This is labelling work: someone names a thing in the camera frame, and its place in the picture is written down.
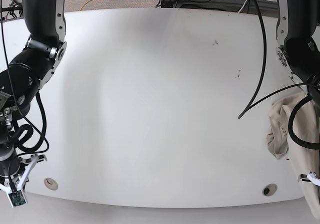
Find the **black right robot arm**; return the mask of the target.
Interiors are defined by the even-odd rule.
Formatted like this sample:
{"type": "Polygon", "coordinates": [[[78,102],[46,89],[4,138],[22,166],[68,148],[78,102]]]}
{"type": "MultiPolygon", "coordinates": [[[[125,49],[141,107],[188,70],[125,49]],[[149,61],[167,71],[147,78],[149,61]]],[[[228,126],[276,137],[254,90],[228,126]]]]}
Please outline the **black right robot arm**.
{"type": "Polygon", "coordinates": [[[65,0],[22,0],[30,32],[24,49],[0,74],[0,189],[13,208],[25,205],[25,186],[45,161],[47,119],[40,90],[66,51],[65,0]]]}

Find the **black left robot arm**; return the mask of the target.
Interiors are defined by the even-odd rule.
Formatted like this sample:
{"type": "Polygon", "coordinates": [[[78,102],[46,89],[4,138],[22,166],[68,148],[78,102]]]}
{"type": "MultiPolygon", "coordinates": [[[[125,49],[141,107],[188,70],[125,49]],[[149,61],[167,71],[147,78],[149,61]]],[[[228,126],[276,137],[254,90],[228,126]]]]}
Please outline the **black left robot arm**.
{"type": "Polygon", "coordinates": [[[320,20],[320,0],[277,0],[278,21],[276,39],[278,50],[284,55],[288,66],[302,84],[306,85],[307,95],[293,108],[288,120],[291,139],[309,151],[320,156],[319,142],[301,139],[294,132],[294,121],[299,110],[313,102],[320,108],[320,50],[313,34],[320,20]]]}

